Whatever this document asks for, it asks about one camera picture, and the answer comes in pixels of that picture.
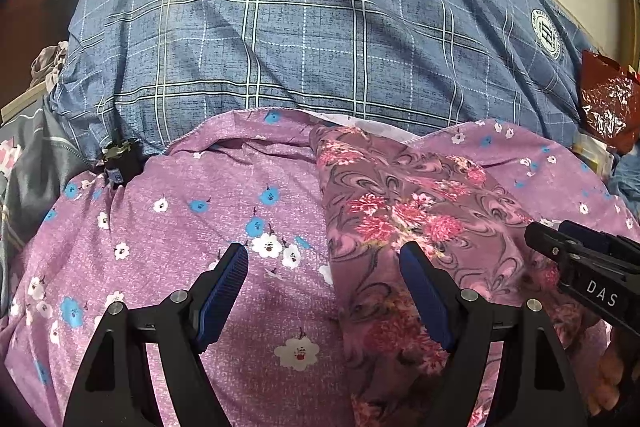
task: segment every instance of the white flower print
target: white flower print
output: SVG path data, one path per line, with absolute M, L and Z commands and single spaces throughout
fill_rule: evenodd
M 426 210 L 436 202 L 436 200 L 434 200 L 431 196 L 427 196 L 423 192 L 420 194 L 412 194 L 412 198 L 414 198 L 414 203 L 417 204 L 422 210 Z
M 160 198 L 154 203 L 154 212 L 166 212 L 169 208 L 169 203 L 166 198 Z
M 49 340 L 56 346 L 60 345 L 60 334 L 58 333 L 58 321 L 53 321 L 51 329 L 49 330 Z
M 266 272 L 267 277 L 271 277 L 273 279 L 278 279 L 280 281 L 284 281 L 284 277 L 282 275 L 280 275 L 279 273 L 276 273 L 276 269 L 275 268 L 273 270 L 269 270 L 268 268 L 265 268 L 264 271 Z
M 50 319 L 53 316 L 53 308 L 49 306 L 45 301 L 40 301 L 36 304 L 36 309 L 40 315 L 46 319 Z
M 326 282 L 329 286 L 334 285 L 334 276 L 331 274 L 331 267 L 328 264 L 323 264 L 318 268 L 318 271 L 324 278 L 324 282 Z
M 109 230 L 109 216 L 106 212 L 98 214 L 98 228 L 103 230 Z
M 273 354 L 280 358 L 282 367 L 291 367 L 296 371 L 304 371 L 308 365 L 318 361 L 320 346 L 314 344 L 308 337 L 289 339 L 284 346 L 278 346 Z
M 116 247 L 113 249 L 113 253 L 116 256 L 116 261 L 122 261 L 129 256 L 129 246 L 127 243 L 118 243 Z
M 28 295 L 33 297 L 34 301 L 42 301 L 45 296 L 44 284 L 40 282 L 39 277 L 33 277 L 29 283 L 27 290 Z
M 286 266 L 287 268 L 297 268 L 298 266 L 300 266 L 302 256 L 300 255 L 298 245 L 289 245 L 282 252 L 282 256 L 283 266 Z
M 108 308 L 110 304 L 114 302 L 124 302 L 124 293 L 115 291 L 110 295 L 107 295 L 107 298 L 104 300 L 104 307 Z
M 282 251 L 282 245 L 274 233 L 263 233 L 251 241 L 251 249 L 260 257 L 273 257 L 276 259 Z
M 14 299 L 11 301 L 11 307 L 9 308 L 9 314 L 12 317 L 16 317 L 17 315 L 20 315 L 20 304 L 18 304 L 18 302 Z
M 17 274 L 12 273 L 11 274 L 11 284 L 9 286 L 11 295 L 15 295 L 15 291 L 18 289 L 18 285 L 20 284 L 20 278 L 17 276 Z
M 460 131 L 458 131 L 451 137 L 451 142 L 454 143 L 455 145 L 462 143 L 464 140 L 465 140 L 465 135 L 462 134 Z

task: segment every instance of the black clip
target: black clip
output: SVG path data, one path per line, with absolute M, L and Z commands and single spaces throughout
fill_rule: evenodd
M 220 336 L 248 270 L 232 244 L 212 271 L 160 304 L 129 310 L 111 303 L 86 349 L 64 427 L 161 427 L 145 344 L 158 344 L 169 395 L 183 427 L 231 427 L 199 354 Z
M 558 230 L 530 223 L 525 241 L 558 263 L 561 292 L 620 328 L 617 347 L 624 363 L 620 398 L 611 411 L 590 417 L 589 426 L 638 425 L 640 381 L 632 380 L 632 371 L 640 360 L 640 245 L 573 221 L 563 221 Z
M 400 250 L 400 271 L 431 338 L 452 355 L 422 423 L 466 427 L 474 410 L 492 342 L 502 361 L 486 427 L 586 427 L 578 385 L 542 304 L 516 308 L 460 290 L 433 267 L 417 243 Z
M 126 185 L 142 172 L 142 161 L 135 142 L 126 140 L 122 143 L 111 143 L 102 159 L 104 172 L 114 187 Z

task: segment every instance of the purple floral blanket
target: purple floral blanket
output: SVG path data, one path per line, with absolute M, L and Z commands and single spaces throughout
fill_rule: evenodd
M 106 306 L 159 302 L 232 241 L 249 276 L 202 356 L 232 423 L 418 425 L 446 354 L 418 320 L 397 254 L 417 241 L 460 286 L 519 305 L 535 295 L 588 385 L 602 324 L 554 288 L 524 245 L 531 219 L 638 237 L 636 222 L 561 146 L 488 120 L 401 143 L 295 110 L 226 113 L 151 158 L 126 188 L 80 174 L 11 267 L 0 355 L 47 426 L 62 425 Z M 471 424 L 487 413 L 494 346 Z M 157 352 L 164 424 L 177 424 Z

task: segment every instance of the brown cloth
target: brown cloth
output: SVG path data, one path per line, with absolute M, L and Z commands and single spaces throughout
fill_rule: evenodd
M 6 0 L 0 8 L 0 107 L 28 89 L 43 48 L 69 38 L 78 0 Z
M 633 148 L 640 134 L 640 82 L 633 69 L 583 51 L 580 104 L 589 133 L 620 154 Z

